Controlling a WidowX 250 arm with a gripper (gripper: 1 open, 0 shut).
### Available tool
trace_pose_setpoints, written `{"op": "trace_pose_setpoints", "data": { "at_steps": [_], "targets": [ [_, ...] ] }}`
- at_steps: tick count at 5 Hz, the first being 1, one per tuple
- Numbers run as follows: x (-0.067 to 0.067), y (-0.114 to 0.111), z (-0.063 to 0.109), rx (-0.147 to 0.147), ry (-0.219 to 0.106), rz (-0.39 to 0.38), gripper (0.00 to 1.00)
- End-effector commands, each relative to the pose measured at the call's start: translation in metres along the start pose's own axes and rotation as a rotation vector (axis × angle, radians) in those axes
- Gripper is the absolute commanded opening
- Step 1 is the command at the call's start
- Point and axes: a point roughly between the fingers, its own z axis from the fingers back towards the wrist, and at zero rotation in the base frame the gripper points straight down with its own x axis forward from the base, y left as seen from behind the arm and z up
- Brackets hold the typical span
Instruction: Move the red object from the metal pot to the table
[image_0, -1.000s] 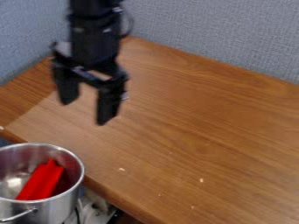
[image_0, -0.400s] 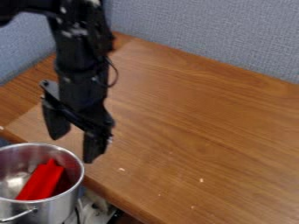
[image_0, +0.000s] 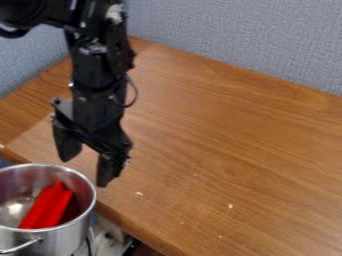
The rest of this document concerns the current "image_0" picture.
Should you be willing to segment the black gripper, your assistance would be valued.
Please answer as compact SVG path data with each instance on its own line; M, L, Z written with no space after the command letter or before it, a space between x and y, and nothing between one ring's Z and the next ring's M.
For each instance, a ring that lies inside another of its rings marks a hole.
M96 185L105 188L117 178L129 161L132 142L120 126L125 104L126 84L114 83L102 88L69 84L72 99L55 97L51 101L53 139L58 158L72 160L85 144L98 153Z

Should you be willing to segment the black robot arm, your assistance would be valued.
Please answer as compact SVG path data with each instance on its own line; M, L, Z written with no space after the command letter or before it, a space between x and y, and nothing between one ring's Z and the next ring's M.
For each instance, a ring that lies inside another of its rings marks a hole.
M66 162L92 148L96 185L104 187L120 176L132 149L120 125L134 104L126 90L134 87L128 71L136 56L122 0L0 0L1 37L19 38L41 24L64 31L72 63L72 98L50 101L58 158Z

